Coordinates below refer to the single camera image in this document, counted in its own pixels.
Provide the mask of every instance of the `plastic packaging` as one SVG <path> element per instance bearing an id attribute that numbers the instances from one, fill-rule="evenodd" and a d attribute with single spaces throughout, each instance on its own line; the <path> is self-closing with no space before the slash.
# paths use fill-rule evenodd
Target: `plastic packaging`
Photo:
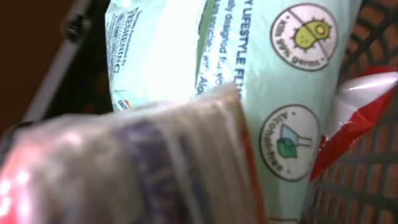
<path id="1" fill-rule="evenodd" d="M 297 223 L 361 0 L 212 2 L 197 94 L 237 84 L 269 221 Z"/>
<path id="2" fill-rule="evenodd" d="M 205 0 L 110 2 L 106 48 L 115 111 L 193 95 L 204 4 Z"/>
<path id="3" fill-rule="evenodd" d="M 233 85 L 17 136 L 0 223 L 266 223 Z"/>
<path id="4" fill-rule="evenodd" d="M 371 68 L 362 77 L 348 80 L 338 87 L 310 180 L 332 165 L 359 137 L 376 125 L 397 83 L 398 70 L 379 67 Z"/>

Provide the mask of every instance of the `wet wipes package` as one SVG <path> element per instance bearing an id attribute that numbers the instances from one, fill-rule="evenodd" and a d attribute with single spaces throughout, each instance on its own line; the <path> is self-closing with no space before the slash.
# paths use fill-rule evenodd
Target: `wet wipes package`
<path id="1" fill-rule="evenodd" d="M 204 4 L 205 0 L 110 2 L 106 50 L 115 111 L 193 95 Z"/>
<path id="2" fill-rule="evenodd" d="M 270 223 L 300 220 L 360 5 L 361 0 L 208 1 L 212 13 L 196 94 L 237 84 Z"/>

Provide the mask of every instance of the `circular label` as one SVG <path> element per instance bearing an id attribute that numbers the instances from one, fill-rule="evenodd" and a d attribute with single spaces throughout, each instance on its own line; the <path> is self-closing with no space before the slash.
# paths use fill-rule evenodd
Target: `circular label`
<path id="1" fill-rule="evenodd" d="M 317 116 L 302 105 L 288 105 L 264 122 L 260 150 L 267 167 L 278 177 L 298 181 L 305 177 L 318 150 Z"/>
<path id="2" fill-rule="evenodd" d="M 282 12 L 271 29 L 275 51 L 291 66 L 316 71 L 328 65 L 338 41 L 333 15 L 317 4 L 299 4 Z"/>

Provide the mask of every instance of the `plastic basket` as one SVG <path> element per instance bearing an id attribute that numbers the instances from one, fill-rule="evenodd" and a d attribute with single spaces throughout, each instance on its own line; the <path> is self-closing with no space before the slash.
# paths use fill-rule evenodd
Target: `plastic basket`
<path id="1" fill-rule="evenodd" d="M 365 1 L 340 80 L 398 65 L 398 0 Z M 398 223 L 398 91 L 379 124 L 308 191 L 302 223 Z"/>
<path id="2" fill-rule="evenodd" d="M 93 2 L 92 29 L 40 119 L 112 111 L 103 19 L 109 0 Z M 398 0 L 364 0 L 340 80 L 375 65 L 398 66 Z M 376 128 L 310 185 L 304 211 L 302 223 L 398 223 L 398 92 Z"/>

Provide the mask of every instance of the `brown surface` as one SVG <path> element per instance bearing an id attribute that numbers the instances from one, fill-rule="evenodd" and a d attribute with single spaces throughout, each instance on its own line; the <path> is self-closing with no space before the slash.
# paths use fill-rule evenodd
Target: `brown surface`
<path id="1" fill-rule="evenodd" d="M 63 1 L 2 1 L 0 133 L 23 117 L 61 43 Z"/>

